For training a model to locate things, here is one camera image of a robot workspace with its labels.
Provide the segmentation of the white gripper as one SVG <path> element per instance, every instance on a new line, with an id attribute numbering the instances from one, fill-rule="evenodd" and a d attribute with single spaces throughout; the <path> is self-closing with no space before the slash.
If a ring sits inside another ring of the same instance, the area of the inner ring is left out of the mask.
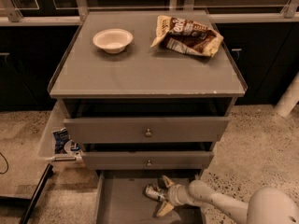
<path id="1" fill-rule="evenodd" d="M 167 199 L 169 202 L 164 201 L 162 203 L 156 214 L 156 217 L 164 217 L 174 209 L 174 206 L 190 203 L 190 195 L 186 186 L 180 184 L 175 185 L 174 181 L 166 175 L 163 175 L 162 179 L 165 186 L 168 188 Z"/>

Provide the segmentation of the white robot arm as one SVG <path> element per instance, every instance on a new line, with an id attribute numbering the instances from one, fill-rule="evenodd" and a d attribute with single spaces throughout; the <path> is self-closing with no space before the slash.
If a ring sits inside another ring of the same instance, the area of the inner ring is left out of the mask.
<path id="1" fill-rule="evenodd" d="M 170 213 L 176 206 L 200 207 L 211 204 L 236 224 L 299 224 L 299 207 L 283 191 L 270 187 L 256 190 L 248 203 L 218 193 L 202 180 L 195 179 L 189 185 L 174 183 L 163 176 L 166 193 L 157 217 Z"/>

